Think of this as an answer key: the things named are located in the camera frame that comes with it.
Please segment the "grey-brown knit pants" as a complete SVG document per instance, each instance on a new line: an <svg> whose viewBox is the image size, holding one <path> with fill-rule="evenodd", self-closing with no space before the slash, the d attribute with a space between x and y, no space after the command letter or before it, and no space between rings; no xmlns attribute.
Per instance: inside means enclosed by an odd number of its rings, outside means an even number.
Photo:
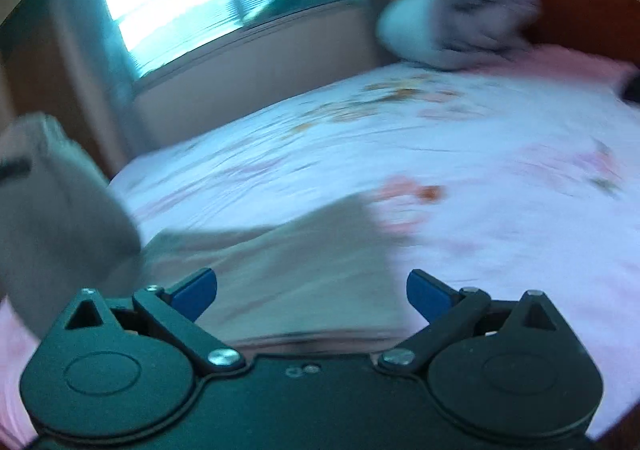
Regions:
<svg viewBox="0 0 640 450"><path fill-rule="evenodd" d="M376 346L407 329L392 246L358 195L277 227L164 231L143 242L55 118L24 116L2 131L1 289L37 337L81 288L124 297L210 269L218 288L198 293L198 325L223 340Z"/></svg>

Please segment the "pink floral bed sheet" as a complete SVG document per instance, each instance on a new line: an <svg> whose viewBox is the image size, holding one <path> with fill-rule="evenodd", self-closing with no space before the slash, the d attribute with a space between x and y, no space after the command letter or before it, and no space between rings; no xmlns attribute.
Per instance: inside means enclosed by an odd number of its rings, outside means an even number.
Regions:
<svg viewBox="0 0 640 450"><path fill-rule="evenodd" d="M37 337L3 292L8 449L599 449L639 438L639 112L632 67L558 46L467 72L410 64L289 98L135 159L108 187L140 239L277 227L351 195L393 240L406 332L241 345L196 372L132 295L81 288ZM419 269L491 298L416 374Z"/></svg>

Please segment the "dark brown wooden door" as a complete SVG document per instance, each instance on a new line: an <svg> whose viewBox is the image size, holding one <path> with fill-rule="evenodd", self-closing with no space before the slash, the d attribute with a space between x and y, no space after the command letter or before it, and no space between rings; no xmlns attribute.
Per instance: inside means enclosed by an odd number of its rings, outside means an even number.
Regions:
<svg viewBox="0 0 640 450"><path fill-rule="evenodd" d="M114 176L63 60L50 0L21 0L1 24L1 65L17 115L41 112L55 117L67 136L108 177Z"/></svg>

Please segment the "rolled lilac blue quilt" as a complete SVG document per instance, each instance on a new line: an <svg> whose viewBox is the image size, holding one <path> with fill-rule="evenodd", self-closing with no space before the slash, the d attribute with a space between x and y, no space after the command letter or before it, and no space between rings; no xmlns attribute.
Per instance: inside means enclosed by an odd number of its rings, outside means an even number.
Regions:
<svg viewBox="0 0 640 450"><path fill-rule="evenodd" d="M480 67L527 50L523 29L540 12L539 0L396 0L378 18L376 38L401 60Z"/></svg>

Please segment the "left grey-blue curtain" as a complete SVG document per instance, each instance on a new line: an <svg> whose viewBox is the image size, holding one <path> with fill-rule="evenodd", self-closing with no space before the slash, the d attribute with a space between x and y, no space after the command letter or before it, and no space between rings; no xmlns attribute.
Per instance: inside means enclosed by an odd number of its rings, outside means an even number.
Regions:
<svg viewBox="0 0 640 450"><path fill-rule="evenodd" d="M129 157L153 150L154 143L134 108L139 76L105 0L62 0L84 60L106 100Z"/></svg>

